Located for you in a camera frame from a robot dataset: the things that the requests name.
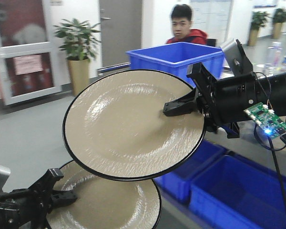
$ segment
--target whiteboard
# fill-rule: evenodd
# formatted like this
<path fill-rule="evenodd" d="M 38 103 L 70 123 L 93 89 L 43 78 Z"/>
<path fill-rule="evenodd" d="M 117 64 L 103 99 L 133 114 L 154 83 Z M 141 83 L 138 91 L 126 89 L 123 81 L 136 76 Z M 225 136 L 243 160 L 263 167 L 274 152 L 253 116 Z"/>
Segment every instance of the whiteboard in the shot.
<path fill-rule="evenodd" d="M 225 41 L 228 32 L 232 0 L 191 0 L 193 27 L 217 39 L 217 45 Z"/>

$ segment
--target blue led light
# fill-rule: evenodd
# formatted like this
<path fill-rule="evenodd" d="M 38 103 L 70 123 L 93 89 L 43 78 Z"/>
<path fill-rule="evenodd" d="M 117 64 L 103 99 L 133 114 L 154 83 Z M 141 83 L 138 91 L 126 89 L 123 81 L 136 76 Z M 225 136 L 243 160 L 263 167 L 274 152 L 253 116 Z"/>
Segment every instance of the blue led light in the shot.
<path fill-rule="evenodd" d="M 271 135 L 272 130 L 270 130 L 270 129 L 265 129 L 264 132 L 265 132 L 265 134 L 267 134 L 267 135 Z"/>

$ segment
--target blue plastic crate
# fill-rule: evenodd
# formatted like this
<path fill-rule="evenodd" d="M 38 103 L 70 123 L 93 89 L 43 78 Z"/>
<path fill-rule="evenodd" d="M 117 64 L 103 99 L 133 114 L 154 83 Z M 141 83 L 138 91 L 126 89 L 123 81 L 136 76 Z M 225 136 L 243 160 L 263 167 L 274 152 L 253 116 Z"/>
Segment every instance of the blue plastic crate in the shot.
<path fill-rule="evenodd" d="M 221 48 L 177 42 L 126 52 L 130 57 L 131 69 L 152 69 L 173 74 L 194 86 L 186 77 L 187 66 L 202 62 L 209 72 L 220 78 L 224 53 Z"/>
<path fill-rule="evenodd" d="M 266 173 L 266 174 L 268 174 L 270 176 L 273 176 L 275 178 L 277 177 L 276 171 L 273 171 L 273 170 L 271 170 L 271 169 L 269 169 L 269 168 L 267 168 L 267 167 L 265 167 L 265 166 L 263 166 L 261 164 L 258 164 L 257 162 L 255 162 L 253 160 L 250 160 L 250 159 L 248 159 L 248 158 L 246 158 L 246 157 L 244 157 L 242 155 L 239 155 L 237 153 L 234 153 L 234 152 L 232 153 L 232 156 L 234 158 L 236 158 L 237 160 L 240 160 L 240 161 L 242 161 L 242 162 L 244 162 L 244 163 L 246 163 L 246 164 L 248 164 L 248 165 L 250 165 L 250 166 L 252 166 L 252 167 L 254 167 L 254 168 L 258 169 L 258 170 L 260 170 L 260 171 L 263 171 L 264 173 Z M 282 179 L 286 183 L 286 177 L 282 176 Z"/>
<path fill-rule="evenodd" d="M 196 152 L 178 168 L 158 179 L 158 184 L 180 203 L 190 199 L 191 180 L 216 159 L 222 156 L 225 149 L 203 140 Z"/>
<path fill-rule="evenodd" d="M 220 158 L 193 180 L 191 190 L 189 209 L 214 228 L 286 228 L 277 178 L 235 157 Z"/>

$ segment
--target green leaves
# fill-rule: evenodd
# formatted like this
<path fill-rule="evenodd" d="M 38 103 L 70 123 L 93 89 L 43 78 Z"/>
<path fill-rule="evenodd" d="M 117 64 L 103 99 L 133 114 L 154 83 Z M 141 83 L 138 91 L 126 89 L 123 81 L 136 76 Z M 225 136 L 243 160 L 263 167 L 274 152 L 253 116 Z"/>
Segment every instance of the green leaves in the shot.
<path fill-rule="evenodd" d="M 273 18 L 272 18 L 272 23 L 283 23 L 286 21 L 286 11 L 283 8 L 277 8 Z"/>
<path fill-rule="evenodd" d="M 251 21 L 251 30 L 259 30 L 260 27 L 265 27 L 266 22 L 268 22 L 269 13 L 266 11 L 253 12 Z"/>
<path fill-rule="evenodd" d="M 94 33 L 100 31 L 95 29 L 97 23 L 90 26 L 88 21 L 79 22 L 73 18 L 71 21 L 63 19 L 60 25 L 54 25 L 56 28 L 54 35 L 63 39 L 63 45 L 60 50 L 66 51 L 67 59 L 69 60 L 84 60 L 89 58 L 96 58 L 97 44 L 100 43 L 94 37 Z"/>

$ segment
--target circuit board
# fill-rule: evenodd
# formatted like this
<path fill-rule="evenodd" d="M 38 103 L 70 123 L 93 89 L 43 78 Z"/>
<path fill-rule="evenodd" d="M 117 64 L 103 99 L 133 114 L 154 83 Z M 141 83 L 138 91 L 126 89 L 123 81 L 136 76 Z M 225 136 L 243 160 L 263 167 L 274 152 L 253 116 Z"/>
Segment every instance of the circuit board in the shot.
<path fill-rule="evenodd" d="M 263 103 L 255 104 L 244 112 L 258 124 L 265 134 L 271 138 L 279 137 L 286 133 L 286 123 L 282 121 L 274 112 Z"/>

